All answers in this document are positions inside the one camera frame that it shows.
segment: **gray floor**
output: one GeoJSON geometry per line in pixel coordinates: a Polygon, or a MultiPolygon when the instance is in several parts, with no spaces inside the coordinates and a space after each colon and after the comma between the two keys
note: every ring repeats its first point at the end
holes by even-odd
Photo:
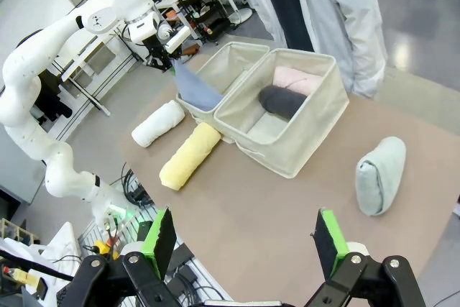
{"type": "MultiPolygon", "coordinates": [[[[390,71],[380,101],[460,134],[460,116],[449,116],[452,110],[460,107],[460,93],[416,77],[419,75],[460,91],[456,68],[460,53],[460,0],[379,2],[389,65],[406,72],[390,71]],[[414,93],[411,104],[401,101],[414,93]]],[[[257,16],[232,34],[271,38],[257,16]]],[[[218,48],[208,46],[205,50],[218,48]]],[[[92,111],[68,141],[74,149],[75,169],[94,171],[108,182],[117,179],[123,164],[116,149],[119,134],[155,97],[168,78],[167,73],[143,66],[123,77],[102,100],[112,116],[108,118],[100,111],[92,111]]],[[[75,233],[80,234],[91,219],[91,210],[78,199],[54,198],[41,188],[33,204],[18,213],[18,219],[24,217],[28,220],[29,230],[39,234],[46,243],[65,221],[71,221],[75,233]]],[[[432,259],[420,276],[427,306],[433,306],[437,300],[460,289],[458,272],[460,221],[452,216],[432,259]]],[[[453,306],[460,306],[460,296],[441,304],[441,307],[453,306]]]]}

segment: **green light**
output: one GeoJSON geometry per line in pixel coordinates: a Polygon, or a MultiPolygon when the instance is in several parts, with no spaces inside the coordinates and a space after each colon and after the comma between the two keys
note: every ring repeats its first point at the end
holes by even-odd
{"type": "Polygon", "coordinates": [[[120,208],[119,206],[110,204],[109,209],[115,211],[118,215],[120,215],[121,219],[125,219],[127,216],[127,211],[123,208],[120,208]]]}

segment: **blue cloth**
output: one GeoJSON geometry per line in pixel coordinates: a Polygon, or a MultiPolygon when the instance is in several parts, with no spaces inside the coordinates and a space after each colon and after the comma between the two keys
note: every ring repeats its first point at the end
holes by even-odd
{"type": "Polygon", "coordinates": [[[223,96],[181,62],[174,60],[172,63],[175,69],[174,83],[178,87],[180,98],[202,111],[216,108],[223,96]]]}

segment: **desk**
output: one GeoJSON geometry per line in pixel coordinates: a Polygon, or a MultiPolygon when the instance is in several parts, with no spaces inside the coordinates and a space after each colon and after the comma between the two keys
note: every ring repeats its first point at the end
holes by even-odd
{"type": "Polygon", "coordinates": [[[303,306],[323,282],[310,238],[323,206],[334,210],[347,241],[366,244],[374,259],[405,256],[416,275],[427,263],[459,194],[460,137],[350,96],[344,115],[295,179],[284,179],[235,145],[220,142],[175,192],[161,186],[158,173],[195,122],[187,116],[147,149],[130,135],[174,95],[169,85],[145,107],[122,136],[120,149],[155,203],[171,208],[190,250],[236,301],[280,299],[303,306]],[[357,206],[355,167],[390,135],[407,145],[405,172],[392,207],[371,218],[357,206]]]}

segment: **beige storage basket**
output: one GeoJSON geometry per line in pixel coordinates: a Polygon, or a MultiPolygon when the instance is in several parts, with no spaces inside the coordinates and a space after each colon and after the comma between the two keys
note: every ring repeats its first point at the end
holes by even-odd
{"type": "Polygon", "coordinates": [[[265,55],[226,96],[214,113],[217,128],[239,149],[285,178],[294,178],[318,149],[349,103],[336,60],[299,50],[277,49],[265,55]],[[294,117],[267,113],[257,95],[273,82],[276,66],[323,77],[294,117]]]}
{"type": "MultiPolygon", "coordinates": [[[[264,45],[229,42],[214,54],[196,74],[202,81],[207,82],[217,92],[224,95],[225,99],[226,95],[238,86],[249,70],[269,51],[270,48],[264,45]]],[[[216,124],[213,117],[219,105],[210,111],[202,111],[182,100],[179,94],[176,94],[176,100],[195,117],[197,122],[207,122],[219,130],[219,125],[216,124]]]]}

